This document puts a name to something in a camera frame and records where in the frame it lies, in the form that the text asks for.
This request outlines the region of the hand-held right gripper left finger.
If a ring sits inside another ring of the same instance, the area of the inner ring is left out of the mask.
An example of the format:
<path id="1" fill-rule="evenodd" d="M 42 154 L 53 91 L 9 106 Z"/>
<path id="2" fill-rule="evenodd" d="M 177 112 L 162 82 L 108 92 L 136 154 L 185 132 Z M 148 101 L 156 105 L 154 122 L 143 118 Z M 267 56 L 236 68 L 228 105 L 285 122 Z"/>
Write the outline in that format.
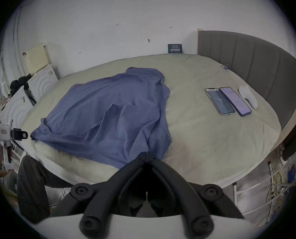
<path id="1" fill-rule="evenodd" d="M 79 229 L 85 236 L 102 236 L 115 199 L 131 178 L 144 168 L 145 159 L 138 157 L 115 173 L 108 181 L 98 184 L 79 183 L 71 187 L 50 217 L 77 214 L 84 209 Z"/>

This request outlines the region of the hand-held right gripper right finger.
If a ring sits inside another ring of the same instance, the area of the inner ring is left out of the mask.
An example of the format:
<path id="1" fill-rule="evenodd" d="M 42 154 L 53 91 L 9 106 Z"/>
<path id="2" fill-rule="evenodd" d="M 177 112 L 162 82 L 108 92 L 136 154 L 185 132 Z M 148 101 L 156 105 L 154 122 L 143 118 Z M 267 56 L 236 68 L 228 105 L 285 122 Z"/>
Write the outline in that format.
<path id="1" fill-rule="evenodd" d="M 191 184 L 169 165 L 156 158 L 147 160 L 147 165 L 175 195 L 189 236 L 210 236 L 215 228 L 211 215 L 244 219 L 220 186 Z"/>

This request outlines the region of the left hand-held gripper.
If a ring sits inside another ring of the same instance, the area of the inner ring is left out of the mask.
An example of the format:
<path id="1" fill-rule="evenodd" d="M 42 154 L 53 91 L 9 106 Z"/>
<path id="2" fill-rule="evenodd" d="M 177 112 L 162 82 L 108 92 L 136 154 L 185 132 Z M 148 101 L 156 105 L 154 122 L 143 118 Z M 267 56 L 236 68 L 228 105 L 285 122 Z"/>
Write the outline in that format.
<path id="1" fill-rule="evenodd" d="M 24 140 L 28 138 L 28 133 L 18 128 L 12 128 L 10 125 L 0 123 L 0 145 L 3 150 L 5 164 L 11 164 L 11 140 Z"/>

